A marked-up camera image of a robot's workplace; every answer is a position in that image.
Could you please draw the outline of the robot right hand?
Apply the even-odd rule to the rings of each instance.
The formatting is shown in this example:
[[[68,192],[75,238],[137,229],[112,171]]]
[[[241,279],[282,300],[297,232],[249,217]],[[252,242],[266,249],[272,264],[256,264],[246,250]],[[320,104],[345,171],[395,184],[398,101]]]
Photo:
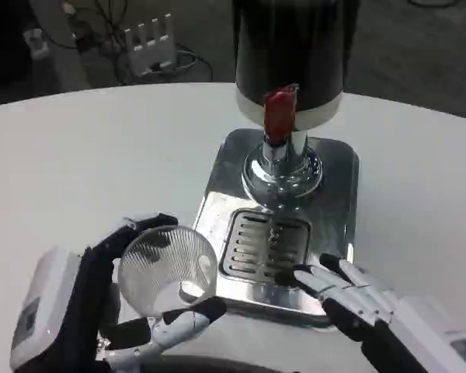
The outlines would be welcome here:
[[[277,271],[275,282],[317,299],[379,372],[466,372],[466,329],[435,298],[400,295],[327,253],[317,266]]]

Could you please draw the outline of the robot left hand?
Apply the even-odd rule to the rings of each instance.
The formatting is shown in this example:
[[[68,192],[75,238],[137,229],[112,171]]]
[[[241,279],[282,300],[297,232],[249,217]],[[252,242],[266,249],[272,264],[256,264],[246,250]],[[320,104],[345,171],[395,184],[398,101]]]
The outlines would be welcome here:
[[[14,330],[14,372],[132,372],[227,310],[217,257],[174,216],[125,218],[81,254],[38,260]]]

